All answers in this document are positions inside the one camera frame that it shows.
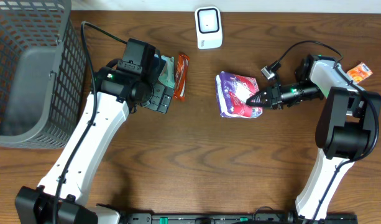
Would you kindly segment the pink purple snack bag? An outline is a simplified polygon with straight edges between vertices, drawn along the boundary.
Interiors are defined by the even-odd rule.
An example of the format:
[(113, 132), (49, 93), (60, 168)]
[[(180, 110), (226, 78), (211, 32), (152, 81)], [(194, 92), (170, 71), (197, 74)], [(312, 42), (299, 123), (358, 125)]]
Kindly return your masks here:
[(215, 77), (216, 97), (223, 118), (258, 118), (261, 107), (249, 106), (247, 99), (259, 91), (257, 80), (251, 77), (222, 71)]

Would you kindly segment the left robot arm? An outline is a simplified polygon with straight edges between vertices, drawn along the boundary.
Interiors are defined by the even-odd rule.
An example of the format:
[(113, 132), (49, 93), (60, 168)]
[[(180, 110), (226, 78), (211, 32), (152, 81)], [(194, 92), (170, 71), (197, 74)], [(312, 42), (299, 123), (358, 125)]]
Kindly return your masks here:
[(129, 39), (123, 58), (93, 77), (84, 112), (62, 154), (36, 189), (22, 187), (15, 206), (21, 223), (124, 223), (109, 205), (87, 208), (106, 149), (137, 106), (166, 113), (172, 90), (159, 83), (166, 61), (153, 45)]

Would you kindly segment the orange tissue pack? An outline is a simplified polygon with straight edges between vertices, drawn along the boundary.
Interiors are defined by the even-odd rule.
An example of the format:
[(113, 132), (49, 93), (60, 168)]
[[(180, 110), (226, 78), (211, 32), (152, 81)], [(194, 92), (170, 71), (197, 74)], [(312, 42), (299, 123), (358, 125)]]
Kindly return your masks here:
[(366, 78), (369, 78), (373, 74), (373, 71), (364, 62), (361, 62), (354, 68), (348, 70), (346, 74), (358, 84)]

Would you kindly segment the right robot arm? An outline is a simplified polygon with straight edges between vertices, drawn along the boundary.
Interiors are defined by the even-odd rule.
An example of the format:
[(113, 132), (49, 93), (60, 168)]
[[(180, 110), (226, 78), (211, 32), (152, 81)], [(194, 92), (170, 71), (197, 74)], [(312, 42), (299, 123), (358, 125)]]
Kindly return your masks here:
[(280, 110), (306, 100), (325, 101), (315, 132), (318, 156), (305, 188), (295, 201), (296, 222), (322, 223), (346, 172), (377, 144), (381, 96), (361, 88), (332, 57), (308, 55), (296, 69), (296, 83), (291, 85), (278, 81), (279, 67), (280, 63), (275, 62), (261, 70), (266, 79), (276, 82), (246, 103)]

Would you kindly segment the red brown snack packet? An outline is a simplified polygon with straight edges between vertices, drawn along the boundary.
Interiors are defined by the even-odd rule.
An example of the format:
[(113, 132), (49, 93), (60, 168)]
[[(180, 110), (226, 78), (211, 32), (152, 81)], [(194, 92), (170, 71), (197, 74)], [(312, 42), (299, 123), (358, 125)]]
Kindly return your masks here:
[(174, 97), (180, 101), (185, 100), (186, 75), (188, 72), (190, 58), (183, 53), (178, 55), (177, 69), (175, 72)]

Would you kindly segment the teal green snack packet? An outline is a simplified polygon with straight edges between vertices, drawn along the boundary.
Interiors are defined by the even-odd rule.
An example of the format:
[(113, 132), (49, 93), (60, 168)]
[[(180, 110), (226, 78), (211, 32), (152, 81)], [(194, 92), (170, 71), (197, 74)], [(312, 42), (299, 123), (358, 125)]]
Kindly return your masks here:
[(160, 75), (158, 80), (163, 85), (169, 88), (174, 88), (175, 87), (175, 78), (174, 78), (175, 58), (166, 57), (165, 55), (163, 55), (162, 60), (166, 61), (166, 70)]

